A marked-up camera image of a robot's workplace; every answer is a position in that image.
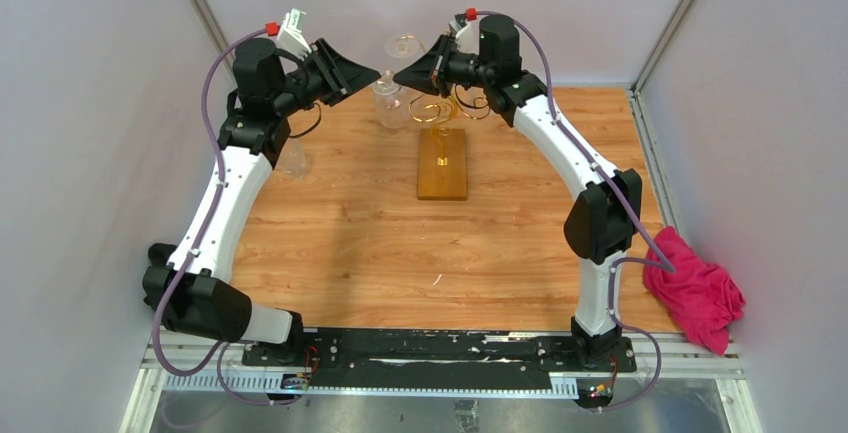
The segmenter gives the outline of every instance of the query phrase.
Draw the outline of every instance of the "brown wooden block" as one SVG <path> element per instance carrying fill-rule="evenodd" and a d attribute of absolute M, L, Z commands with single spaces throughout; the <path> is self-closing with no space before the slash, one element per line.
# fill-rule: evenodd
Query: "brown wooden block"
<path fill-rule="evenodd" d="M 445 145 L 447 164 L 439 164 L 442 150 L 430 129 L 421 130 L 418 143 L 418 199 L 468 199 L 468 169 L 465 130 L 448 129 L 440 136 Z"/>

